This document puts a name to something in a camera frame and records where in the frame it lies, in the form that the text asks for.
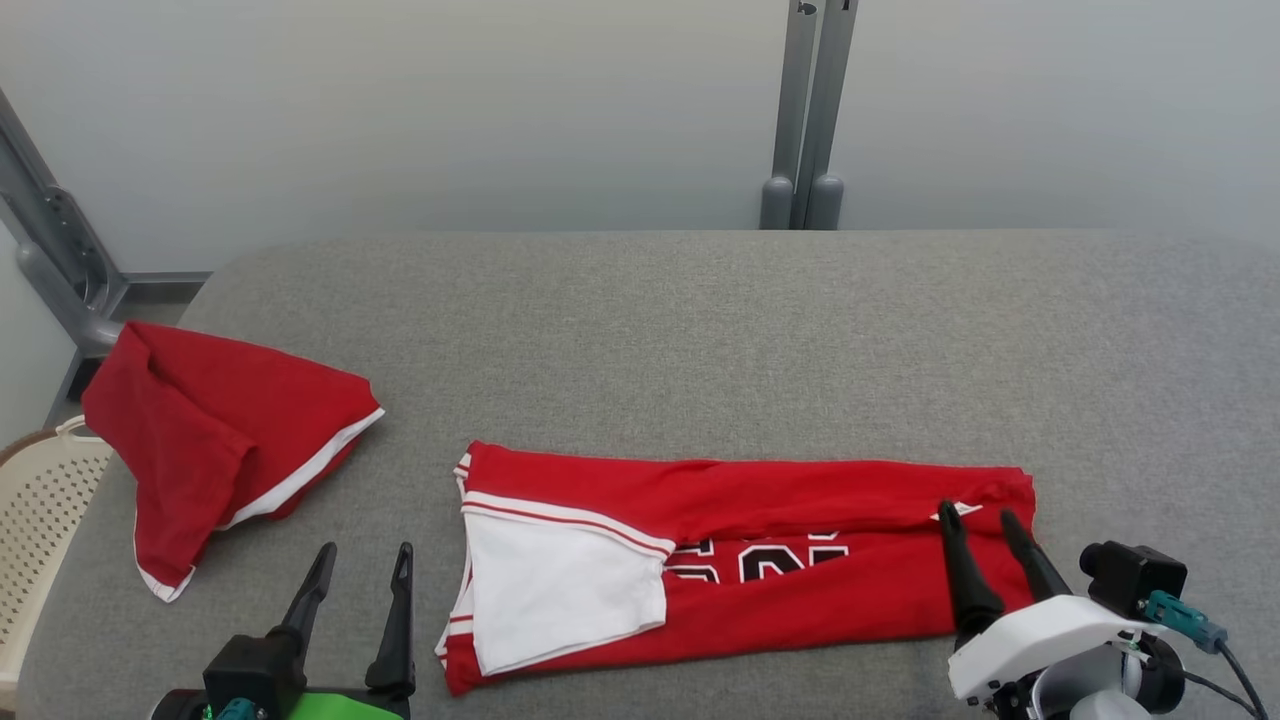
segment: beige plastic chair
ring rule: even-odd
[[[84,416],[0,451],[0,708],[13,710],[22,659],[49,587],[111,448],[73,434]]]

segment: garment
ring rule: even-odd
[[[1030,603],[1000,510],[1016,468],[657,462],[475,442],[467,557],[436,655],[453,694],[512,671],[671,662],[954,632],[937,507],[1009,610]]]
[[[82,401],[138,480],[134,557],[165,602],[214,530],[292,512],[383,415],[358,375],[146,323],[124,325]]]

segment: red jersey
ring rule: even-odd
[[[936,511],[1010,611],[1030,603],[1000,510],[1016,468],[676,462],[472,443],[467,561],[436,647],[453,694],[515,671],[672,662],[954,632]]]

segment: red fabric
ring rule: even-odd
[[[138,480],[138,568],[178,587],[215,528],[378,410],[369,380],[284,352],[125,324],[83,395],[84,419]],[[284,505],[351,451],[342,448]]]
[[[664,625],[517,673],[954,633],[942,539],[931,518],[942,500],[983,506],[963,518],[970,551],[1009,611],[1032,601],[1000,524],[1000,510],[1010,507],[1032,527],[1032,478],[1018,468],[653,462],[516,452],[484,443],[472,443],[470,452],[467,491],[591,510],[681,546],[710,538],[726,548],[745,548],[750,543],[744,541],[786,538],[783,544],[808,548],[810,533],[838,533],[838,542],[820,544],[849,548],[847,556],[745,583],[737,578],[709,583],[667,571]],[[668,560],[668,569],[673,562]],[[728,573],[731,565],[719,568]],[[504,676],[480,675],[471,638],[458,634],[445,641],[445,680],[453,694]]]

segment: floor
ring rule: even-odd
[[[134,284],[124,293],[124,300],[111,314],[113,320],[140,320],[157,325],[177,325],[191,305],[201,283]],[[81,414],[78,401],[58,397],[54,400],[45,427],[55,427]]]

